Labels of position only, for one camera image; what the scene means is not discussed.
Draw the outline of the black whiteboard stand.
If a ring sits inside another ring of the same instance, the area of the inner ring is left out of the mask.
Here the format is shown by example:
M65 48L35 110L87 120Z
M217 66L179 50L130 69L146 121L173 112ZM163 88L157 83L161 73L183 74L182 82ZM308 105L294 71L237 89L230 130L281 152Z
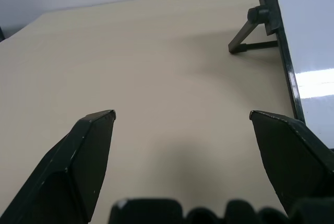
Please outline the black whiteboard stand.
M277 0L259 0L259 5L248 10L247 21L233 40L228 44L231 54L247 52L249 50L268 49L278 46L278 41L268 41L246 44L243 41L259 25L264 25L266 34L272 35L281 26Z

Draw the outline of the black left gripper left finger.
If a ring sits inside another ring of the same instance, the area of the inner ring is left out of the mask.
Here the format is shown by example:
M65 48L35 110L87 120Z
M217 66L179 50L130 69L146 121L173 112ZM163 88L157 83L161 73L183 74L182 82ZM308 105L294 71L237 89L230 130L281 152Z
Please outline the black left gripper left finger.
M88 224L104 181L114 110L88 114L41 159L0 224Z

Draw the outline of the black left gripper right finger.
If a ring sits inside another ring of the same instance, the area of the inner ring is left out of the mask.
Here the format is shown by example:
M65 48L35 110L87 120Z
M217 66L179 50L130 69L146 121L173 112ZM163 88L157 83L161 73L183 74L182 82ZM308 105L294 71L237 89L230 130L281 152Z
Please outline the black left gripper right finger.
M257 110L249 119L266 174L287 214L303 198L334 197L334 149L299 120Z

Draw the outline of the black-framed whiteboard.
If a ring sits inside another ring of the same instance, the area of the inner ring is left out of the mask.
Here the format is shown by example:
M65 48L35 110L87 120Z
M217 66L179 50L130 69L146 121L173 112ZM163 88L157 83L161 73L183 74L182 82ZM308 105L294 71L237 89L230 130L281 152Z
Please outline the black-framed whiteboard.
M334 149L334 0L277 2L301 119Z

